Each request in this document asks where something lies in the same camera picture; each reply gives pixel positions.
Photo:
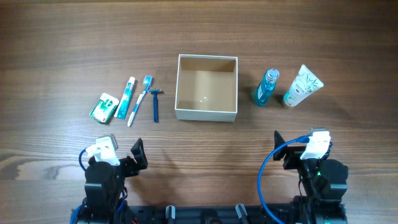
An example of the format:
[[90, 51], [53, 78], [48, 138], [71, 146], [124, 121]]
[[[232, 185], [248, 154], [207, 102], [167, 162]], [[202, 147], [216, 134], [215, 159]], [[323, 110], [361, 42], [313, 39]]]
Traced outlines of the teal toothpaste tube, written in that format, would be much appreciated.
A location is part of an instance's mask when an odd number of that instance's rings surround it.
[[118, 108], [114, 114], [115, 118], [119, 118], [119, 119], [126, 118], [126, 114], [127, 114], [131, 96], [132, 96], [132, 93], [134, 90], [135, 82], [136, 82], [136, 79], [134, 77], [129, 78], [126, 88], [124, 90], [124, 93], [122, 95], [122, 98], [119, 102]]

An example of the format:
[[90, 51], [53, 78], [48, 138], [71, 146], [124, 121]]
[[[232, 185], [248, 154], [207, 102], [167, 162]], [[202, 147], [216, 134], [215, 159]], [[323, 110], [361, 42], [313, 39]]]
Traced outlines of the green soap packet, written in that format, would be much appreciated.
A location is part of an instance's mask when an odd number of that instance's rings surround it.
[[119, 100], [117, 98], [103, 93], [97, 105], [90, 112], [90, 117], [101, 124], [108, 124], [118, 105]]

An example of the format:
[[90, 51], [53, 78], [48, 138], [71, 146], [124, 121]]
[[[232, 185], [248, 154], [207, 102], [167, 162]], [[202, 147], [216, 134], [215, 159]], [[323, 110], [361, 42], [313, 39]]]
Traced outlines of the blue disposable razor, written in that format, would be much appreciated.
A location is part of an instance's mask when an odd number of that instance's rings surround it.
[[159, 103], [158, 103], [158, 94], [162, 94], [163, 91], [160, 89], [153, 89], [153, 90], [148, 90], [149, 93], [153, 95], [153, 112], [154, 112], [154, 122], [158, 123], [159, 122]]

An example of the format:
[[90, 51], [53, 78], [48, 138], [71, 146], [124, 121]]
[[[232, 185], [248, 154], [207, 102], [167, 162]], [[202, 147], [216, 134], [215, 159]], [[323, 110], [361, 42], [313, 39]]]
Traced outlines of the blue mouthwash bottle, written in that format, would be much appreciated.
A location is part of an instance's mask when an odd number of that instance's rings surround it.
[[279, 78], [278, 69], [272, 68], [268, 69], [259, 86], [254, 91], [254, 102], [258, 106], [265, 106], [267, 100], [273, 93], [277, 80]]

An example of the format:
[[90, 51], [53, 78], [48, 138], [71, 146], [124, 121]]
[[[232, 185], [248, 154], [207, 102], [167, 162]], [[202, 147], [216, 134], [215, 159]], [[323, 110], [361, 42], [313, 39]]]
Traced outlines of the blue white toothbrush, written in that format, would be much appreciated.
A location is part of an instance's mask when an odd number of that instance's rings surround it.
[[135, 116], [136, 116], [136, 113], [137, 113], [137, 111], [138, 111], [138, 109], [139, 109], [139, 106], [140, 106], [140, 104], [141, 104], [141, 101], [144, 99], [146, 93], [148, 92], [150, 86], [152, 85], [152, 82], [153, 82], [153, 76], [151, 76], [151, 75], [146, 75], [146, 76], [144, 77], [143, 84], [144, 84], [146, 87], [145, 87], [145, 89], [142, 91], [142, 93], [139, 95], [139, 97], [138, 97], [138, 99], [137, 99], [136, 105], [135, 105], [135, 107], [134, 107], [134, 109], [133, 109], [133, 111], [132, 111], [132, 113], [131, 113], [131, 115], [130, 115], [130, 117], [129, 117], [128, 122], [127, 122], [127, 126], [128, 126], [128, 127], [131, 127], [131, 125], [132, 125], [132, 123], [133, 123], [133, 121], [134, 121], [134, 118], [135, 118]]

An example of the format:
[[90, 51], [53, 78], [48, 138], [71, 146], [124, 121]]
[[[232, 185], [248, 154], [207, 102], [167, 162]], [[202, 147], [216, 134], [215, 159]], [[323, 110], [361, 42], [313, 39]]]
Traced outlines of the white leaf-print cream tube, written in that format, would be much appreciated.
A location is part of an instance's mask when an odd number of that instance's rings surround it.
[[302, 65], [290, 88], [285, 93], [282, 104], [285, 107], [293, 108], [323, 86], [322, 81], [305, 65]]

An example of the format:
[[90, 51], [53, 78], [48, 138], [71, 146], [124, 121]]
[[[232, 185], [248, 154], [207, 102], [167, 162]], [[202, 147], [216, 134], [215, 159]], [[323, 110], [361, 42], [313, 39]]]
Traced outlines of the white cardboard box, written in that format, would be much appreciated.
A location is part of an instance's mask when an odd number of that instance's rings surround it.
[[180, 54], [175, 114], [180, 120], [233, 122], [238, 113], [238, 58]]

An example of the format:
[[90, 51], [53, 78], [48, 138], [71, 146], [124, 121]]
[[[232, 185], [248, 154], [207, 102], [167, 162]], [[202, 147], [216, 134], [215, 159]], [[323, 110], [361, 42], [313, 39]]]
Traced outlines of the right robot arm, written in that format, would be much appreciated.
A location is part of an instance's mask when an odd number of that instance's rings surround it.
[[329, 159], [330, 132], [311, 129], [306, 136], [285, 141], [274, 132], [272, 159], [283, 160], [283, 169], [296, 170], [304, 192], [291, 202], [268, 206], [269, 218], [276, 223], [347, 223], [342, 198], [346, 193], [348, 167]]

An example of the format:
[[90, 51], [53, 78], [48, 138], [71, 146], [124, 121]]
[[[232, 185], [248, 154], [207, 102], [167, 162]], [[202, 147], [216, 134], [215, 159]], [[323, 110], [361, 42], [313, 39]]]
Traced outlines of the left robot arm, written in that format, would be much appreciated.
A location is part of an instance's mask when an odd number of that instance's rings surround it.
[[131, 148], [132, 157], [118, 159], [118, 144], [107, 135], [79, 154], [78, 162], [85, 172], [86, 197], [72, 211], [70, 223], [138, 223], [137, 215], [128, 207], [127, 177], [137, 176], [148, 166], [142, 139]]

